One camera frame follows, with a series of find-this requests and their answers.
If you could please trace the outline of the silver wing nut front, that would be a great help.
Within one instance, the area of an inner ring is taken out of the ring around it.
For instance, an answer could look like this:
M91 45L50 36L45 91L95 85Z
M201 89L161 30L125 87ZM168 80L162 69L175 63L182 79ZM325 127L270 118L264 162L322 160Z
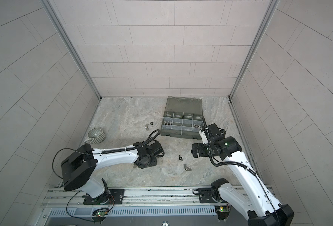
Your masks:
M192 169L191 169L190 167L188 167L187 164L184 164L183 166L184 166L184 169L185 169L186 171L192 171Z

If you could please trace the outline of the green plastic organizer box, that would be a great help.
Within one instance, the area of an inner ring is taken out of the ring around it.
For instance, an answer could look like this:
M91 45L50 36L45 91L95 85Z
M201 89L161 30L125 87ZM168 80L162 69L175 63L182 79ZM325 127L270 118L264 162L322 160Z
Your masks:
M162 136L201 140L199 132L203 126L201 99L167 98L161 125Z

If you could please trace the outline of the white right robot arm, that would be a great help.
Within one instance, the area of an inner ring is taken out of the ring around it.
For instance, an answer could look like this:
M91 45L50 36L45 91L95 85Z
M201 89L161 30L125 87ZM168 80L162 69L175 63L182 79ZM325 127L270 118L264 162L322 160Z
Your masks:
M236 191L224 178L211 185L211 196L226 201L244 216L250 226L289 226L294 211L281 202L261 182L241 145L227 137L224 129L214 123L199 131L202 143L192 145L194 157L208 157L215 167L228 166L244 188L246 195Z

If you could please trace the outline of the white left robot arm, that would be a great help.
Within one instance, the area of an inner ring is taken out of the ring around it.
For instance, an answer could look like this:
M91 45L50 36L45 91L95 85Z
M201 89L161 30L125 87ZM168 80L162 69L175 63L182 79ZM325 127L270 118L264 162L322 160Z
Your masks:
M61 163L65 191L81 190L92 204L104 204L111 199L105 179L92 177L94 171L113 165L132 163L140 169L157 165L164 156L161 144L134 143L119 149L93 149L90 144L82 145Z

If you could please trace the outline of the right circuit board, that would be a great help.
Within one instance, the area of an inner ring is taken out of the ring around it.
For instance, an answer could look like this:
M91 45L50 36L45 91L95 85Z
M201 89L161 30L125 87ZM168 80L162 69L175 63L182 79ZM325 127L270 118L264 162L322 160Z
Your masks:
M230 214L230 207L228 205L215 206L215 213L217 214L218 220L226 221Z

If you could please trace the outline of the circuit board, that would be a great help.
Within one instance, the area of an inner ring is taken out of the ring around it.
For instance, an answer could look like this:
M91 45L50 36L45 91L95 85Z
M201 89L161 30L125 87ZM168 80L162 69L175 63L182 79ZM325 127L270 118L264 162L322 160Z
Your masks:
M103 218L108 215L108 212L109 212L109 208L100 208L100 209L95 210L92 213L92 216L96 217L96 218Z
M215 206L215 213L217 214L218 220L226 221L230 214L230 207L228 205Z

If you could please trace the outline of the left circuit board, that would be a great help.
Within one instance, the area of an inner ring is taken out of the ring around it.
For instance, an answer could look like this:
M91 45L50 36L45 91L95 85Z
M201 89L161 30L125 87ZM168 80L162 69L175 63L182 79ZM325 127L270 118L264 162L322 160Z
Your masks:
M108 212L109 212L109 208L100 208L100 209L95 210L92 213L92 216L96 217L96 218L103 218L108 215Z

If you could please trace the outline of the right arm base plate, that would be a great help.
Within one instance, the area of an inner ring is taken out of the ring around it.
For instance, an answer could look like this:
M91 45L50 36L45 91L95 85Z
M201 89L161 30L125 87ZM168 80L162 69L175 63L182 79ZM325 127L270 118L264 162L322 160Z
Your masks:
M219 200L216 200L213 197L211 188L196 188L192 191L194 195L199 198L200 203L218 203Z

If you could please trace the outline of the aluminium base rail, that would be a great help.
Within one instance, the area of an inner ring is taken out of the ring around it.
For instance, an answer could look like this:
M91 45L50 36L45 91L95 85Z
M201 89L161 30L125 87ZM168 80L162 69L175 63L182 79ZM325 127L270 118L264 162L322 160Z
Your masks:
M211 188L213 197L219 200L218 203L200 203L199 198L192 193L196 188ZM232 207L240 207L242 210L257 210L259 204L267 209L277 209L281 202L274 196L270 186L262 189L257 187L256 200L246 192L242 186L233 186L224 183L214 186L176 186L176 187L124 187L111 188L124 189L124 198L121 204L106 205L84 205L83 195L85 192L66 192L61 188L54 188L47 191L42 208L65 208L65 207L137 207L137 206L194 206L229 203Z

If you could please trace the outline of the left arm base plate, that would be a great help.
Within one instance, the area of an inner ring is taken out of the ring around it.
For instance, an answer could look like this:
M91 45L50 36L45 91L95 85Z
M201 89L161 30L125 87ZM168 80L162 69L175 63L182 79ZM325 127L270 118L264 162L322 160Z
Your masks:
M111 189L104 192L97 198L92 198L89 194L83 195L84 205L106 205L121 204L124 198L124 189Z

